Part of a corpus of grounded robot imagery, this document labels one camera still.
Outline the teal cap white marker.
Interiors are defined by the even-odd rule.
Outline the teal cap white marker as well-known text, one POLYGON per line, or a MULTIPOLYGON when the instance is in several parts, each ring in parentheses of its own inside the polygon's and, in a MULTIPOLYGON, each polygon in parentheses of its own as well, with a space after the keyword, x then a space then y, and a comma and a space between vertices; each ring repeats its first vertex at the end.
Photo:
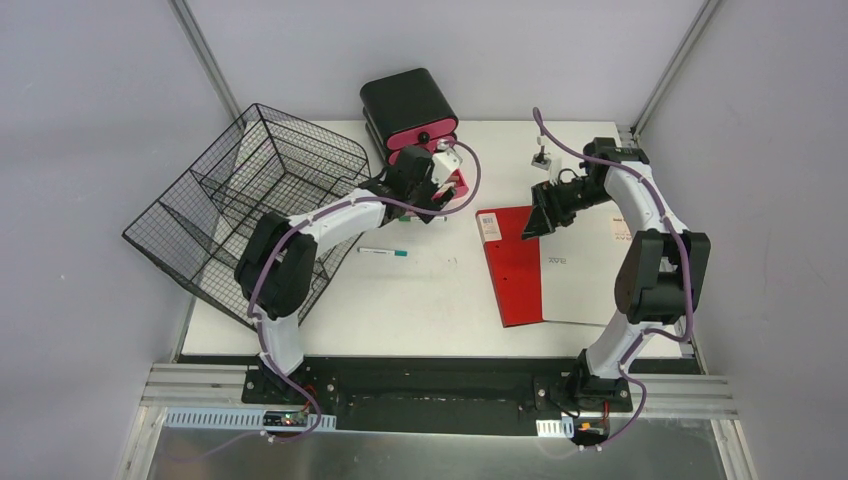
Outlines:
POLYGON ((408 252, 398 249, 385 249, 373 247, 357 247, 357 252, 361 254, 385 255, 393 257, 407 257, 408 252))

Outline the green cap marker pen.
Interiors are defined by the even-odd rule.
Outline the green cap marker pen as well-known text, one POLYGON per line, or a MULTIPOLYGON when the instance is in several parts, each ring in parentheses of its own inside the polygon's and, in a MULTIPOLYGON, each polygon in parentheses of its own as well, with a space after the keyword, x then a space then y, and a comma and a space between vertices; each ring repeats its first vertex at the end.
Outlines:
POLYGON ((398 221, 399 221, 399 222, 407 222, 407 223, 409 223, 409 222, 415 222, 415 223, 425 223, 425 224, 430 224, 430 223, 434 223, 434 222, 442 222, 442 223, 443 223, 443 222, 446 222, 446 221, 447 221, 447 218, 446 218, 446 217, 444 217, 444 216, 433 216, 433 217, 422 218, 422 217, 419 217, 419 216, 417 216, 417 215, 415 215, 415 216, 413 216, 413 215, 406 215, 406 216, 402 216, 402 217, 400 217, 400 218, 398 219, 398 221))

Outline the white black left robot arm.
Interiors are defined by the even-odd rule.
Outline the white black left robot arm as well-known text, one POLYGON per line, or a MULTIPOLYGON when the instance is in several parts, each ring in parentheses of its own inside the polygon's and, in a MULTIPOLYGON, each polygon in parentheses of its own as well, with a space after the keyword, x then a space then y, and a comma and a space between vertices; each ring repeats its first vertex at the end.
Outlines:
POLYGON ((259 358, 271 371, 266 389, 281 404, 297 402, 305 378, 300 315, 313 289, 320 257, 365 232, 413 213, 425 222, 447 213, 451 178, 462 158, 450 144, 434 152, 405 147, 394 164, 329 205, 287 217, 264 214, 237 263, 234 278, 255 320, 259 358))

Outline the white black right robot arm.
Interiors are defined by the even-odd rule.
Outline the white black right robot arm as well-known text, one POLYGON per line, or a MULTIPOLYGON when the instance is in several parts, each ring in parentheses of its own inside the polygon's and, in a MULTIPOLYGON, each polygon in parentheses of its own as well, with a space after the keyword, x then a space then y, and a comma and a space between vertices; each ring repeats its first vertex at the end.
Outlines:
POLYGON ((614 202, 632 240, 614 281, 616 313, 601 336, 581 351, 565 380, 566 397, 583 410, 626 392, 636 354, 654 336, 690 341, 711 250, 672 212, 655 186, 643 150, 596 137, 578 153, 584 175, 531 189, 524 240, 570 226, 579 211, 614 202))

